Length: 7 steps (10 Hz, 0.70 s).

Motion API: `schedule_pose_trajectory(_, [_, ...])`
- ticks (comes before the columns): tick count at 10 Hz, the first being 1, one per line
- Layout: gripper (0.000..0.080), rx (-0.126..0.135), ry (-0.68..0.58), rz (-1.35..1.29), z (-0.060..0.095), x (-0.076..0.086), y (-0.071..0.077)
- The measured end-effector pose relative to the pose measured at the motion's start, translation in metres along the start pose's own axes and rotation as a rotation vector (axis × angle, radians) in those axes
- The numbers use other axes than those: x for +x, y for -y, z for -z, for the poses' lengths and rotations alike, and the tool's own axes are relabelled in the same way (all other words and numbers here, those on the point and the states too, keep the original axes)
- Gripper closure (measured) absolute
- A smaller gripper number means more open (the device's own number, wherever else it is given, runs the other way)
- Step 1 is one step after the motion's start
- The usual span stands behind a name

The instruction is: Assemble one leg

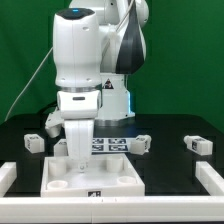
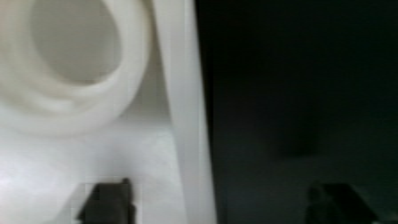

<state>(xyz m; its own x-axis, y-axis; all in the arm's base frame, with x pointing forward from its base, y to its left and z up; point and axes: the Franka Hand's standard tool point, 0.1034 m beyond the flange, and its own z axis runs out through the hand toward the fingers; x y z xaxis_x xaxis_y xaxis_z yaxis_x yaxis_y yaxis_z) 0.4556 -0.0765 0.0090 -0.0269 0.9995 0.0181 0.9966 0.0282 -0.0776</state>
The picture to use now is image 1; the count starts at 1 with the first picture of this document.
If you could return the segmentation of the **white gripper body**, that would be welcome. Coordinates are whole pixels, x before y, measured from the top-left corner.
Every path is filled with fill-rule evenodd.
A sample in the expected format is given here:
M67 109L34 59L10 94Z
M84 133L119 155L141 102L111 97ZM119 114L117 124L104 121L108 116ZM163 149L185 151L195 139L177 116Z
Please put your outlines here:
M64 129L69 157L79 163L88 162L92 153L94 120L66 120Z

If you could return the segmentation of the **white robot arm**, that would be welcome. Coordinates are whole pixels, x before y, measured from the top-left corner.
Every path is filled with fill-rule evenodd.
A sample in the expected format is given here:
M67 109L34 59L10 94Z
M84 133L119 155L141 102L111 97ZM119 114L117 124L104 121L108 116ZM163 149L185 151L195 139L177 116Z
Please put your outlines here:
M125 77L146 57L143 0L73 0L53 24L57 106L68 155L83 171L90 160L94 125L129 117Z

